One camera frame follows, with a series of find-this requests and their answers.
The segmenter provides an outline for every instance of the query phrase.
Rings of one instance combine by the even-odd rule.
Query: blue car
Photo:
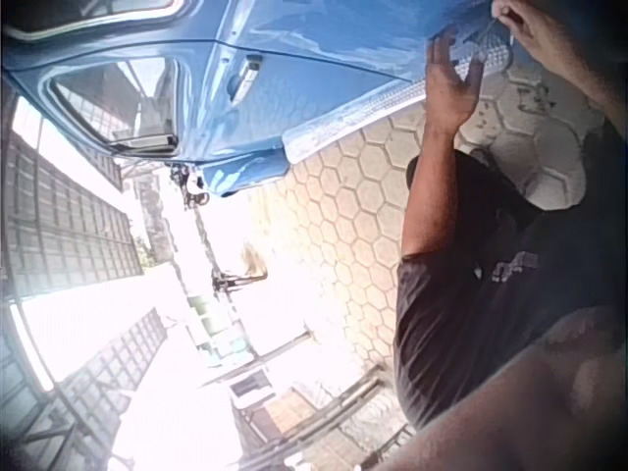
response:
[[[3,77],[68,139],[187,163],[227,196],[422,100],[425,42],[510,60],[486,0],[78,0],[3,5]]]

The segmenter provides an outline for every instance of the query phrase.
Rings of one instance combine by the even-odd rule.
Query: car window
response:
[[[175,133],[177,67],[132,59],[65,74],[52,88],[68,110],[108,143]]]
[[[174,14],[183,0],[13,0],[4,5],[9,34],[38,39],[80,27]]]

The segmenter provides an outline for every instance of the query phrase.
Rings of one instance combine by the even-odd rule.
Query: paved ground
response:
[[[530,201],[559,209],[584,194],[580,147],[601,124],[586,97],[515,51],[507,72],[485,79],[456,146],[488,148]],[[284,303],[303,314],[321,343],[364,369],[393,363],[404,171],[420,152],[424,125],[423,105],[412,106],[330,145],[284,179],[225,202],[247,207],[238,214],[248,218],[246,238],[266,260],[269,283],[289,280]],[[289,276],[277,274],[288,269]],[[296,295],[306,291],[306,298]],[[340,363],[329,368],[342,370]]]

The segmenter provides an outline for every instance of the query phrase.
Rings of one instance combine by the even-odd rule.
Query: person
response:
[[[591,451],[599,437],[588,432],[625,417],[625,97],[550,16],[521,0],[494,0],[492,13],[608,122],[583,145],[583,200],[542,211],[454,151],[483,61],[462,80],[452,31],[429,41],[394,338],[396,392],[419,434],[382,469],[572,469],[565,453]]]

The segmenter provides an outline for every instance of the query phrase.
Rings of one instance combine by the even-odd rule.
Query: hand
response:
[[[574,80],[587,70],[565,28],[525,1],[494,0],[492,14],[550,72]]]
[[[463,81],[449,59],[453,31],[448,28],[428,42],[426,76],[426,127],[453,138],[475,111],[480,95],[484,62],[474,57]]]

